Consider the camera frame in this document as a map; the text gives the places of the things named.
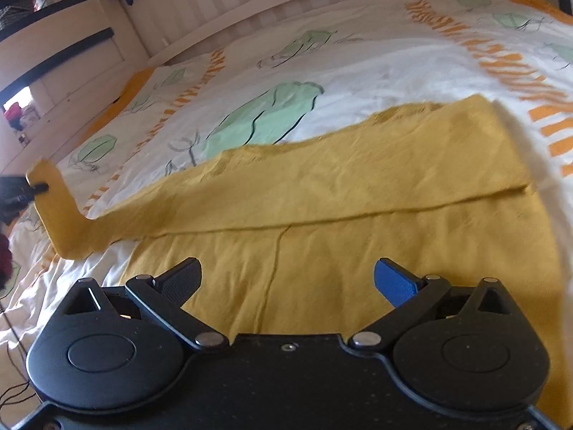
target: wooden bed frame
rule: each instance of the wooden bed frame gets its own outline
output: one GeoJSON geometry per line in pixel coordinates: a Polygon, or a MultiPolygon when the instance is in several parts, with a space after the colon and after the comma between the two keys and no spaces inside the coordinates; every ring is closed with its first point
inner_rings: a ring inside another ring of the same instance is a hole
{"type": "Polygon", "coordinates": [[[4,103],[9,93],[29,85],[42,116],[30,129],[26,147],[0,119],[0,172],[23,173],[40,157],[64,158],[135,72],[167,63],[232,25],[290,1],[247,1],[166,43],[153,56],[117,0],[64,0],[57,11],[0,37],[0,100],[2,93],[4,103]]]}

